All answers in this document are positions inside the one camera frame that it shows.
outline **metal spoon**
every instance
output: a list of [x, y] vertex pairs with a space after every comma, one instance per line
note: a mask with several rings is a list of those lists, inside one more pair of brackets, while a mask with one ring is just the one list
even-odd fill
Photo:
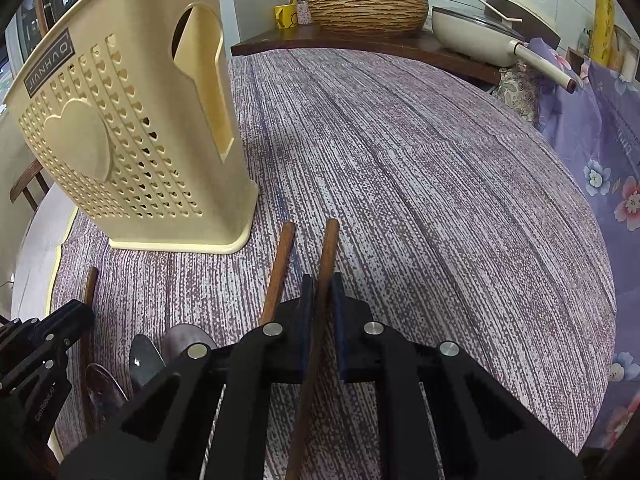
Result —
[[138, 393], [164, 368], [160, 352], [146, 335], [136, 334], [129, 349], [129, 376], [133, 393]]
[[160, 345], [164, 362], [172, 362], [194, 343], [204, 343], [209, 348], [218, 347], [212, 337], [198, 326], [190, 323], [180, 323], [172, 326], [164, 334]]
[[127, 402], [127, 396], [118, 381], [106, 368], [97, 363], [88, 365], [84, 371], [84, 382], [98, 418], [98, 426], [103, 426], [120, 411], [123, 404]]

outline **brown countertop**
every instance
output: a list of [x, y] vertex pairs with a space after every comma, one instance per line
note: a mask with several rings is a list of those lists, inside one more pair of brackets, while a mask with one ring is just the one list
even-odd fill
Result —
[[474, 61], [467, 56], [444, 48], [436, 37], [426, 30], [402, 36], [358, 36], [338, 34], [316, 27], [301, 25], [294, 28], [269, 30], [231, 47], [233, 56], [248, 56], [276, 48], [346, 48], [379, 54], [417, 59], [437, 68], [485, 83], [500, 83], [497, 67]]

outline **striped tablecloth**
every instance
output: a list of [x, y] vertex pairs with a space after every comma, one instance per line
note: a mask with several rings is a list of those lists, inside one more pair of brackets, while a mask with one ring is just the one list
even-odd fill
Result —
[[[324, 222], [341, 224], [348, 293], [409, 339], [462, 344], [569, 448], [597, 414], [614, 339], [609, 261], [589, 205], [538, 133], [467, 83], [417, 61], [340, 50], [234, 58], [230, 78], [260, 187], [249, 243], [231, 256], [117, 251], [82, 213], [52, 305], [81, 297], [90, 265], [95, 360], [130, 392], [138, 332], [192, 322], [219, 345], [257, 322], [278, 232], [298, 225], [284, 300], [315, 274]], [[75, 388], [57, 424], [84, 438]], [[373, 389], [322, 375], [305, 478], [377, 478]], [[274, 387], [266, 477], [283, 478], [298, 386]]]

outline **white pan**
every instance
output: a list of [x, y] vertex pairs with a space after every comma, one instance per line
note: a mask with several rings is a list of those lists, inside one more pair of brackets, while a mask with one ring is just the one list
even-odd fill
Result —
[[521, 59], [567, 92], [574, 92], [575, 79], [529, 50], [524, 38], [511, 27], [480, 13], [442, 7], [433, 7], [432, 13], [433, 33], [443, 46], [495, 66], [512, 66]]

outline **metal bolt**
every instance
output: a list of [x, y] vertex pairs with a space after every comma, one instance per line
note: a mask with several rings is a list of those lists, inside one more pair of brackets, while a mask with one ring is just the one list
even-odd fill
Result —
[[187, 350], [187, 355], [191, 359], [202, 359], [205, 355], [207, 355], [207, 347], [202, 343], [196, 343], [195, 345], [191, 345]]
[[460, 352], [460, 347], [456, 345], [453, 341], [445, 341], [440, 345], [440, 353], [442, 355], [446, 355], [447, 357], [453, 357], [458, 355]]
[[377, 321], [369, 321], [365, 323], [364, 331], [369, 335], [380, 335], [385, 331], [385, 326]]
[[264, 335], [273, 336], [282, 333], [282, 325], [280, 323], [267, 323], [262, 327]]

